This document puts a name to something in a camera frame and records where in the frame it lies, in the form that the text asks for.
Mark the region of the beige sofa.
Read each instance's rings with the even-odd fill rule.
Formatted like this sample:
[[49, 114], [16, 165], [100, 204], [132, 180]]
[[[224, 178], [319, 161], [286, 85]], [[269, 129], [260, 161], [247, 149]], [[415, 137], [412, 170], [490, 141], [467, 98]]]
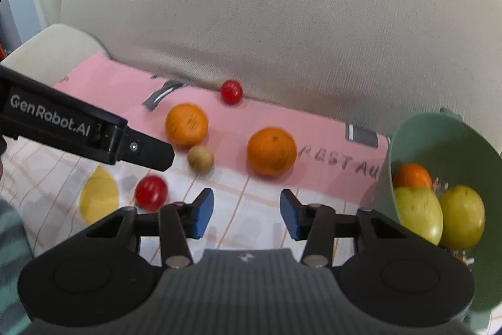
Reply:
[[55, 85], [96, 52], [387, 134], [445, 107], [501, 146], [501, 0], [62, 0], [5, 65]]

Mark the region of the pink white checked cloth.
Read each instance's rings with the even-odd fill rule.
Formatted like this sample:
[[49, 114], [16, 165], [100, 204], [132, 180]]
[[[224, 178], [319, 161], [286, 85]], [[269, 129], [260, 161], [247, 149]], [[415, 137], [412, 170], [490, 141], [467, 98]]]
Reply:
[[[353, 214], [371, 202], [385, 160], [385, 136], [321, 116], [253, 100], [230, 106], [216, 92], [179, 86], [95, 54], [58, 84], [60, 91], [126, 118], [129, 125], [165, 138], [164, 120], [176, 105], [199, 106], [208, 117], [205, 145], [214, 154], [209, 174], [194, 173], [183, 150], [163, 174], [169, 202], [191, 202], [206, 188], [214, 191], [214, 212], [201, 240], [190, 242], [199, 259], [207, 248], [286, 247], [300, 255], [302, 245], [287, 234], [279, 197], [289, 189], [305, 203], [321, 203]], [[298, 157], [289, 173], [263, 179], [247, 163], [251, 136], [265, 127], [289, 132]], [[73, 156], [27, 139], [10, 141], [4, 159], [1, 194], [19, 211], [34, 253], [42, 253], [84, 229], [106, 211], [134, 204], [144, 167], [114, 166]]]

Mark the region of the small tan longan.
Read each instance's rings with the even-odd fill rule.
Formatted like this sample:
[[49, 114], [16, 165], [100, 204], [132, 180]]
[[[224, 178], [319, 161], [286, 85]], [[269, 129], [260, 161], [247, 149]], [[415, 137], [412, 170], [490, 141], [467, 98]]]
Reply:
[[203, 145], [195, 145], [187, 153], [186, 160], [195, 173], [206, 174], [214, 167], [214, 154]]

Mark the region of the teal striped fabric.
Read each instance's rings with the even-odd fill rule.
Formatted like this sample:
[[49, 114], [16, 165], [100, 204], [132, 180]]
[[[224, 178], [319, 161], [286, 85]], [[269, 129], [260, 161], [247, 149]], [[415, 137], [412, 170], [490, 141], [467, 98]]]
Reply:
[[20, 334], [31, 321], [19, 300], [18, 280], [32, 260], [25, 227], [17, 211], [1, 199], [1, 334]]

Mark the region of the green colander bowl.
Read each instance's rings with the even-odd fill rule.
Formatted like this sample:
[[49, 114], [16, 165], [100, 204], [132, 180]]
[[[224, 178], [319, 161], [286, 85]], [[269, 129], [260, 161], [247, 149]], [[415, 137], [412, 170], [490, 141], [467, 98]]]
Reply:
[[404, 163], [425, 167], [450, 185], [467, 185], [483, 199], [487, 219], [483, 237], [471, 250], [476, 295], [471, 310], [491, 311], [501, 304], [501, 157], [462, 118], [448, 110], [405, 120], [391, 137], [380, 170], [374, 207], [397, 221], [392, 175]]

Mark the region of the yellow green apple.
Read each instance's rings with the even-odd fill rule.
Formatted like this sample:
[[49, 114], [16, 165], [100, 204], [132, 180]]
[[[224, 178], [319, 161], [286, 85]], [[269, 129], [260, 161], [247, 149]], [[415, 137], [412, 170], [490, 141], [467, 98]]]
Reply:
[[443, 214], [441, 245], [459, 252], [475, 247], [486, 223], [482, 197], [468, 186], [455, 185], [444, 191], [439, 202]]

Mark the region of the red cherry tomato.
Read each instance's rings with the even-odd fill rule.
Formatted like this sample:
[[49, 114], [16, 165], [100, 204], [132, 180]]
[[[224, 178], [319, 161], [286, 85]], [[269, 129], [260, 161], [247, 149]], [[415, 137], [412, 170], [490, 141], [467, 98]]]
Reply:
[[235, 80], [227, 80], [220, 87], [222, 100], [228, 105], [237, 105], [243, 99], [242, 85]]
[[135, 204], [149, 212], [157, 212], [165, 204], [167, 197], [167, 183], [155, 175], [148, 175], [141, 179], [134, 191]]

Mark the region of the large orange tangerine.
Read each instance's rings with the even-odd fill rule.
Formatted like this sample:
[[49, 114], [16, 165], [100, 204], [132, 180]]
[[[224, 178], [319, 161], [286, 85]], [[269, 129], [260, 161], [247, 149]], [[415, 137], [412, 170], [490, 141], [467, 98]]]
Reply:
[[431, 189], [432, 179], [425, 167], [417, 163], [406, 163], [395, 172], [393, 185], [395, 188], [425, 186]]

